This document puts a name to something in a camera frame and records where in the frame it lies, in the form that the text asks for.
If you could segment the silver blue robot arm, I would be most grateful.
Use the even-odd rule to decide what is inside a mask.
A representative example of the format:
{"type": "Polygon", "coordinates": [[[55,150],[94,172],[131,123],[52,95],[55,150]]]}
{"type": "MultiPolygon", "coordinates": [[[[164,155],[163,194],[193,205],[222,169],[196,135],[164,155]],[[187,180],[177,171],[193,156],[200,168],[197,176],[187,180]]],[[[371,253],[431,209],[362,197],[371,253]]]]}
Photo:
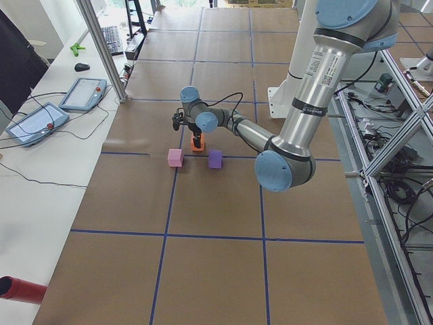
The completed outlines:
{"type": "Polygon", "coordinates": [[[400,1],[306,1],[297,41],[306,41],[305,69],[297,88],[285,80],[274,93],[287,112],[279,134],[273,135],[235,109],[207,104],[193,86],[180,92],[182,106],[173,128],[187,125],[197,134],[225,127],[258,152],[254,171],[258,183],[282,192],[308,182],[315,173],[309,146],[349,60],[357,53],[396,43],[400,1]]]}

